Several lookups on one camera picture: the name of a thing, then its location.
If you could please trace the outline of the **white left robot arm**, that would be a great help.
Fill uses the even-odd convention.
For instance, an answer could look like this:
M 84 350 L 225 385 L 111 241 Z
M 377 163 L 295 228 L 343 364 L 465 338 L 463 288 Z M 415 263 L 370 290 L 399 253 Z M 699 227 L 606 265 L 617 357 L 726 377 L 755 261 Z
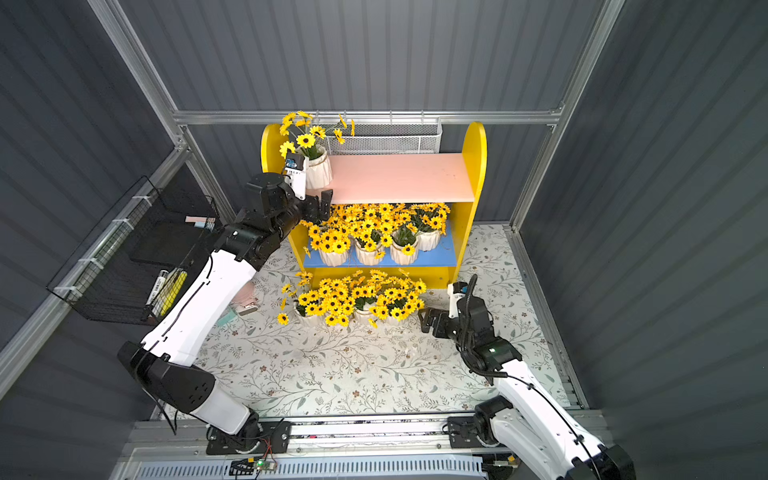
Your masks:
M 221 230 L 205 266 L 164 319 L 117 357 L 152 399 L 192 415 L 230 436 L 251 439 L 258 417 L 195 361 L 208 333 L 236 294 L 303 220 L 324 214 L 295 169 L 261 173 L 246 185 L 247 204 Z

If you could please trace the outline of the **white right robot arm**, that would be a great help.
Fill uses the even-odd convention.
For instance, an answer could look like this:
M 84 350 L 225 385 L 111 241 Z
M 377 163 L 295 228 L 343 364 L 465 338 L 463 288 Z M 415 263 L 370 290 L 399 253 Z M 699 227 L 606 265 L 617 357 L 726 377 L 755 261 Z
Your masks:
M 419 312 L 421 329 L 449 339 L 470 372 L 492 381 L 497 394 L 475 407 L 478 440 L 516 454 L 540 479 L 635 479 L 633 460 L 607 446 L 541 386 L 522 354 L 497 335 L 485 302 L 461 294 L 447 310 Z

